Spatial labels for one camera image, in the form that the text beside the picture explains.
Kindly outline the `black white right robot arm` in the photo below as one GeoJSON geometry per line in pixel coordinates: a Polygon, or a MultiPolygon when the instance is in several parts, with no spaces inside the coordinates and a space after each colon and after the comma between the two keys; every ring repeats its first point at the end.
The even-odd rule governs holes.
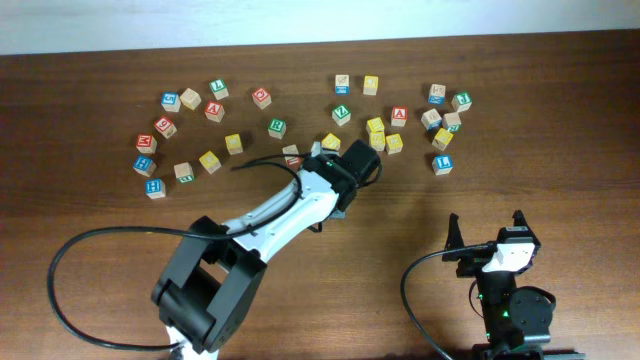
{"type": "Polygon", "coordinates": [[[541,243],[522,211],[513,219],[494,241],[474,248],[464,244],[458,216],[449,216],[443,260],[457,264],[457,277],[475,280],[486,330],[487,342],[472,348],[475,359],[541,359],[542,346],[551,341],[556,298],[516,285],[516,277],[533,266],[541,243]]]}

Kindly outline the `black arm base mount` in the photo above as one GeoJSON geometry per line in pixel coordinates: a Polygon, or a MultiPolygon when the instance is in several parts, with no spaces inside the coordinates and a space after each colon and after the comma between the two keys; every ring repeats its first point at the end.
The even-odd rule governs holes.
{"type": "Polygon", "coordinates": [[[586,360],[587,355],[573,350],[544,351],[540,347],[521,351],[505,351],[498,354],[488,345],[472,347],[473,360],[586,360]]]}

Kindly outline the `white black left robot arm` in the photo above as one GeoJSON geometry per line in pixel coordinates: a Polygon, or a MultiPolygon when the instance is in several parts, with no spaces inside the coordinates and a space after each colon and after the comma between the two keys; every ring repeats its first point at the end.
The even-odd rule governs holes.
{"type": "Polygon", "coordinates": [[[151,293],[171,358],[217,358],[245,319],[269,260],[300,233],[343,216],[380,173],[379,155],[361,140],[344,153],[315,149],[262,205],[222,224],[206,216],[194,222],[151,293]]]}

